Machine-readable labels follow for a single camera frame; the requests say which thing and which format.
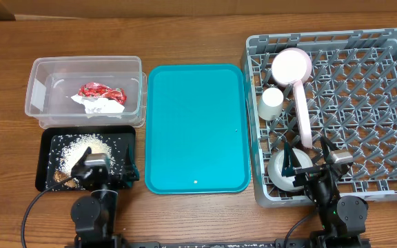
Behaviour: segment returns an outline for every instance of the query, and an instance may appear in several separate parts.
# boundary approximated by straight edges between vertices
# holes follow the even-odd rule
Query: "teal cutting board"
[[[243,75],[236,66],[150,73],[145,183],[156,194],[241,192],[250,181]]]

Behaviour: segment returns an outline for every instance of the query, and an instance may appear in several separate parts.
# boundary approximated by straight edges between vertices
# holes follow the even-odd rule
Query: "transparent bin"
[[[123,88],[122,113],[86,114],[71,99],[82,85],[96,82]],[[27,86],[26,114],[42,128],[86,125],[141,127],[146,115],[147,79],[137,56],[70,56],[40,58],[33,63]]]

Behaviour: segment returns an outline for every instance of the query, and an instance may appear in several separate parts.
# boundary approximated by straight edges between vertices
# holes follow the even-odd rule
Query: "black tray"
[[[131,126],[96,126],[96,127],[52,127],[48,128],[42,133],[41,137],[41,148],[39,150],[39,161],[36,173],[35,186],[40,192],[42,192],[47,182],[53,177],[53,173],[56,169],[55,166],[49,167],[50,160],[50,148],[52,145],[52,139],[56,135],[78,135],[78,134],[123,134],[121,135],[121,143],[119,144],[120,150],[123,151],[120,156],[125,156],[126,147],[128,146],[131,155],[131,161],[134,162],[134,148],[136,143],[136,130]],[[68,190],[82,190],[80,187],[62,187],[55,189],[55,191],[68,191]]]

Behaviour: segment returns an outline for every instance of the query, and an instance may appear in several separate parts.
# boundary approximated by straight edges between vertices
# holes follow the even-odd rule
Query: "pink handle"
[[[310,129],[309,110],[307,109],[306,93],[304,92],[303,82],[301,81],[294,83],[294,98],[301,143],[306,148],[312,148],[312,130]]]

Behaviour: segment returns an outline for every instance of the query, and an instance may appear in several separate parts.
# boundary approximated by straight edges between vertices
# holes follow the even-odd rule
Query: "wooden table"
[[[166,64],[239,65],[246,38],[253,34],[367,28],[397,28],[397,13],[0,22],[0,247],[21,246],[21,219],[38,194],[34,178],[43,130],[23,111],[35,59],[137,55],[149,74]],[[137,138],[136,164],[143,176],[145,127],[137,130]],[[59,192],[41,198],[28,219],[28,246],[71,243],[75,232],[70,208],[87,194]],[[119,197],[116,232],[130,241],[274,240],[309,212],[308,207],[258,206],[252,182],[239,194],[158,196],[141,180]],[[363,236],[374,247],[397,246],[397,202],[370,203],[366,224]],[[314,219],[293,237],[317,229],[320,224]]]

